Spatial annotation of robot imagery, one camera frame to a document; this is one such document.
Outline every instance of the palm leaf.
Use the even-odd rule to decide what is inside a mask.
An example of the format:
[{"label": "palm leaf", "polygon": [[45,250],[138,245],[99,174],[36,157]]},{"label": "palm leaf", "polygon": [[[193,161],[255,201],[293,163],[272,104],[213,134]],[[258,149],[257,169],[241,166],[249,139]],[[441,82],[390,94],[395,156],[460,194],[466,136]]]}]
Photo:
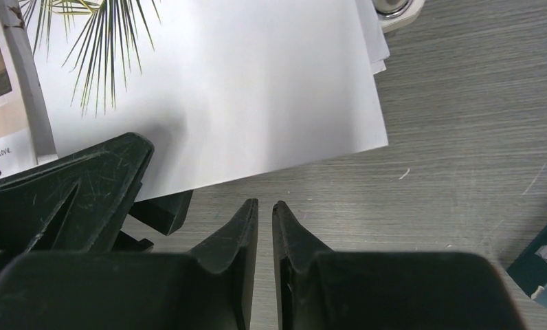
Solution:
[{"label": "palm leaf", "polygon": [[[159,19],[155,0],[145,1],[152,2]],[[66,35],[70,31],[71,22],[76,15],[89,15],[63,63],[63,65],[72,63],[72,70],[78,72],[72,102],[78,88],[81,88],[82,113],[86,112],[93,96],[92,93],[95,92],[97,114],[101,90],[103,90],[104,110],[108,100],[111,106],[115,107],[115,70],[118,57],[126,90],[126,66],[131,71],[131,58],[134,55],[139,71],[142,72],[137,47],[139,21],[142,21],[150,44],[154,48],[141,0],[100,0],[99,3],[88,0],[20,0],[20,3],[21,8],[24,9],[26,22],[30,22],[38,8],[33,52],[38,49],[45,37],[48,53],[53,14],[63,15]]]}]

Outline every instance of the round metal object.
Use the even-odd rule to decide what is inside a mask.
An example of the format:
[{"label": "round metal object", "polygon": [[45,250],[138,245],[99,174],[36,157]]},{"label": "round metal object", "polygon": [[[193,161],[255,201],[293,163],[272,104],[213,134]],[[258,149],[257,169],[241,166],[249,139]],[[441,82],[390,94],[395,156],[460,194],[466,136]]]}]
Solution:
[{"label": "round metal object", "polygon": [[372,0],[375,10],[382,19],[395,19],[401,16],[413,0]]}]

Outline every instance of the scratch on table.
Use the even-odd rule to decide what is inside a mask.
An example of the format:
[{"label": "scratch on table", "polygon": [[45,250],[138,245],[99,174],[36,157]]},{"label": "scratch on table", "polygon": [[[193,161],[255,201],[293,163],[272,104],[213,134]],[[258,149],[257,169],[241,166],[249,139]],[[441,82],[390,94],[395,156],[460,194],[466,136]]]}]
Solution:
[{"label": "scratch on table", "polygon": [[407,174],[409,174],[410,171],[411,171],[411,168],[408,168],[408,169],[407,169],[407,172],[405,172],[405,174],[403,174],[399,179],[401,180],[401,179],[403,179],[404,177],[406,177]]},{"label": "scratch on table", "polygon": [[531,182],[531,184],[529,184],[528,187],[526,187],[526,190],[522,193],[522,196],[526,195],[526,193],[528,192],[528,190],[531,189],[531,187],[533,186],[533,184],[535,184],[535,182],[537,181],[537,179],[539,178],[539,176],[541,175],[541,173],[543,173],[543,170],[545,169],[545,166],[546,166],[546,163],[543,164],[543,167],[541,167],[541,170],[539,170],[537,176],[533,179],[533,182]]}]

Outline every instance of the dark green book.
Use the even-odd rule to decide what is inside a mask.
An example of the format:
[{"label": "dark green book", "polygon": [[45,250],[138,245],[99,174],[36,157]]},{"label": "dark green book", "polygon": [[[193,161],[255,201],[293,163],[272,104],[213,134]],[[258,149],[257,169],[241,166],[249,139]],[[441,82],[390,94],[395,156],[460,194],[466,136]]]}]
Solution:
[{"label": "dark green book", "polygon": [[524,293],[547,307],[547,226],[507,269]]}]

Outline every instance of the gray wood surface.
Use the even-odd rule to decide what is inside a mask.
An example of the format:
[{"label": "gray wood surface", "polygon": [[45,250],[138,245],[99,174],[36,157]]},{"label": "gray wood surface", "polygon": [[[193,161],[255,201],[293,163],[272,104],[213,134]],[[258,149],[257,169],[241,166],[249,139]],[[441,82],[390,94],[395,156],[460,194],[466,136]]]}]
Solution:
[{"label": "gray wood surface", "polygon": [[[336,250],[472,251],[502,271],[547,223],[547,0],[427,0],[388,42],[388,147],[199,189],[170,237],[128,231],[184,251],[259,198],[252,329],[277,329],[279,199]],[[547,310],[505,279],[529,329],[547,329]]]}]

